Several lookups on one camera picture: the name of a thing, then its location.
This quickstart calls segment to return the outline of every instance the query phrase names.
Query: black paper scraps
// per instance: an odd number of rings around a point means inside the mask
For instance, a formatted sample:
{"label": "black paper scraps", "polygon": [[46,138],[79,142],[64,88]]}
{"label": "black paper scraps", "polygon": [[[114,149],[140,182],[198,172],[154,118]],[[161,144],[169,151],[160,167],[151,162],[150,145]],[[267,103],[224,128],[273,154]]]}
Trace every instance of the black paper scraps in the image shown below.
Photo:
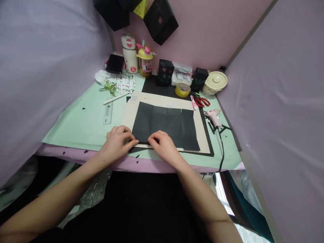
{"label": "black paper scraps", "polygon": [[133,135],[140,143],[147,143],[149,136],[158,130],[166,132],[178,148],[200,150],[192,110],[164,108],[140,102]]}

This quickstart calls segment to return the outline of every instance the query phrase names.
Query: desk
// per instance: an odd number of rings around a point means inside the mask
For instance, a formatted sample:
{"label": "desk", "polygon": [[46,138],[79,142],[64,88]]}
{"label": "desk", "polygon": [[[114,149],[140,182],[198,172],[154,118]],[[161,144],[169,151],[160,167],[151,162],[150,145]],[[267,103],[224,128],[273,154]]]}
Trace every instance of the desk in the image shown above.
{"label": "desk", "polygon": [[[139,92],[143,88],[145,79],[137,74],[135,80],[135,90]],[[68,161],[84,163],[101,148],[106,140],[106,133],[113,126],[120,125],[126,105],[126,97],[113,102],[112,123],[103,125],[105,107],[102,102],[108,100],[110,95],[109,92],[99,92],[99,88],[100,85],[94,84],[82,97],[62,112],[58,121],[44,138],[44,145],[37,151],[38,155],[55,156]],[[204,110],[220,109],[216,97],[209,98],[209,101],[211,103],[210,107],[204,108]],[[219,120],[222,124],[228,126],[223,114],[221,114]],[[209,126],[208,132],[215,154],[213,157],[181,153],[189,164],[195,166],[198,172],[218,171],[222,158],[218,133],[213,134]],[[222,133],[222,139],[225,151],[222,168],[243,169],[232,132],[225,130]],[[153,150],[129,153],[128,156],[112,164],[110,169],[133,172],[174,172],[170,166],[159,159]]]}

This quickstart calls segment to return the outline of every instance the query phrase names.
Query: black paper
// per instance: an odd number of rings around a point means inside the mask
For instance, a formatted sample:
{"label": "black paper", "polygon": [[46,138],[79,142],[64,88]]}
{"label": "black paper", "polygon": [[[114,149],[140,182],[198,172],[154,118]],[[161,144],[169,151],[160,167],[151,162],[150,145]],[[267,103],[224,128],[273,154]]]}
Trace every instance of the black paper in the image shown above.
{"label": "black paper", "polygon": [[151,134],[166,132],[178,148],[199,151],[193,111],[172,109],[139,103],[133,135],[140,143],[147,143]]}
{"label": "black paper", "polygon": [[[152,75],[152,76],[146,78],[145,82],[144,82],[144,85],[143,85],[142,92],[143,93],[151,93],[151,94],[154,94],[154,95],[156,94],[156,95],[162,95],[162,96],[167,96],[167,97],[171,97],[171,98],[190,101],[190,96],[188,96],[186,98],[181,98],[181,97],[177,96],[175,94],[175,87],[173,87],[173,86],[167,86],[167,87],[158,86],[157,85],[157,78],[158,77],[155,76],[155,75]],[[206,119],[205,119],[205,112],[204,112],[203,108],[199,108],[199,112],[200,112],[201,120],[202,120],[202,123],[203,123],[203,126],[204,126],[205,135],[206,135],[206,138],[207,138],[210,153],[197,153],[197,152],[184,152],[184,153],[213,157],[214,156],[214,150],[213,150],[212,142],[210,141],[210,137],[209,137],[209,133],[208,133],[208,126],[207,126]],[[145,150],[145,149],[147,149],[147,148],[133,147],[131,150],[132,150],[132,152],[140,152],[140,151]]]}

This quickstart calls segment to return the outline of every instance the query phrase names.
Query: ruler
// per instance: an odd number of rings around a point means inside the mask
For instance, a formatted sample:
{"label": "ruler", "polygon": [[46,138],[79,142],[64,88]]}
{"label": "ruler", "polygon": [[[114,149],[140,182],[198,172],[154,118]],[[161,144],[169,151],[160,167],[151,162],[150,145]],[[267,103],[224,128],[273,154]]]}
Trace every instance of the ruler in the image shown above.
{"label": "ruler", "polygon": [[111,124],[112,104],[113,104],[113,102],[111,102],[108,105],[106,105],[105,113],[104,113],[104,120],[103,120],[103,123],[102,123],[103,125]]}

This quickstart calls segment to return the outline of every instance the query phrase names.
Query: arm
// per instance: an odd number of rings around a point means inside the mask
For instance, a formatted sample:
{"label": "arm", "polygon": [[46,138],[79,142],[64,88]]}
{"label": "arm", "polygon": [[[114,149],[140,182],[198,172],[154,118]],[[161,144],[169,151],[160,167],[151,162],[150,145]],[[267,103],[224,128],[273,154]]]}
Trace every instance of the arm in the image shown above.
{"label": "arm", "polygon": [[[131,141],[124,145],[124,140]],[[114,127],[100,151],[60,183],[25,206],[0,227],[0,242],[30,242],[57,226],[101,170],[138,143],[125,126]]]}
{"label": "arm", "polygon": [[149,137],[148,142],[159,157],[177,172],[188,200],[203,221],[210,239],[217,243],[242,242],[222,203],[195,170],[182,158],[168,134],[158,131]]}

